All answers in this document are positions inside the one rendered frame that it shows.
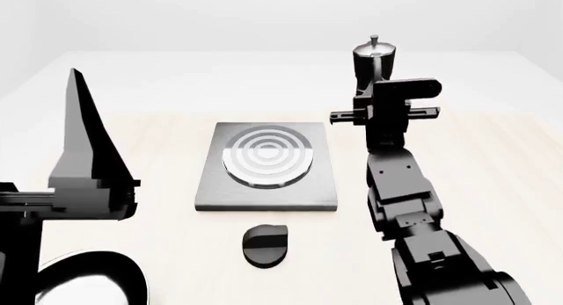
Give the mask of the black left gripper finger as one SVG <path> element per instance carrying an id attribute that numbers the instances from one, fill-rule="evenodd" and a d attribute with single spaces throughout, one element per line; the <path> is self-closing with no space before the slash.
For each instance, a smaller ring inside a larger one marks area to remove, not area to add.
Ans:
<path id="1" fill-rule="evenodd" d="M 135 188 L 115 148 L 84 75 L 69 71 L 63 152 L 48 178 L 54 189 L 49 220 L 126 220 L 135 214 Z"/>

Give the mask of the silver and black moka pot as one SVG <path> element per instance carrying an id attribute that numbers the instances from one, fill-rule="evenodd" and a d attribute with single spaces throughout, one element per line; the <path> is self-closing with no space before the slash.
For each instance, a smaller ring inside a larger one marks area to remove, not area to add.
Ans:
<path id="1" fill-rule="evenodd" d="M 370 83 L 390 80 L 396 47 L 379 40 L 379 35 L 370 35 L 367 43 L 353 50 L 356 89 L 355 95 L 362 95 Z"/>

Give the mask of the square brushed metal stove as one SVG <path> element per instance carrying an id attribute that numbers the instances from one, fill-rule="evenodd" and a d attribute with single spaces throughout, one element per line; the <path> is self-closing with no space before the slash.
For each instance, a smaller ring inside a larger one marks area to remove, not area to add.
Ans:
<path id="1" fill-rule="evenodd" d="M 227 141 L 242 130 L 262 125 L 289 127 L 308 138 L 313 165 L 304 178 L 283 188 L 259 189 L 242 185 L 223 167 Z M 194 199 L 203 212 L 334 212 L 338 206 L 325 125 L 321 122 L 219 122 L 216 124 Z"/>

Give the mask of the black stove knob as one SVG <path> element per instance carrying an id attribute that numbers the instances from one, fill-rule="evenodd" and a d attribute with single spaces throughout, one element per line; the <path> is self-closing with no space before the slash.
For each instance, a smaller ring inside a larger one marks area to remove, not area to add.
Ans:
<path id="1" fill-rule="evenodd" d="M 279 265 L 288 253 L 289 229 L 286 225 L 257 225 L 242 238 L 245 260 L 259 269 Z"/>

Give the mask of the round ringed burner plate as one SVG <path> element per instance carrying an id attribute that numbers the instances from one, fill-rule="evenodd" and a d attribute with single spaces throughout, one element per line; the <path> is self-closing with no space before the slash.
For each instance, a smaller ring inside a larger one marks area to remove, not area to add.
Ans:
<path id="1" fill-rule="evenodd" d="M 225 144 L 221 159 L 231 178 L 251 188 L 292 185 L 308 174 L 313 147 L 289 127 L 262 125 L 242 130 Z"/>

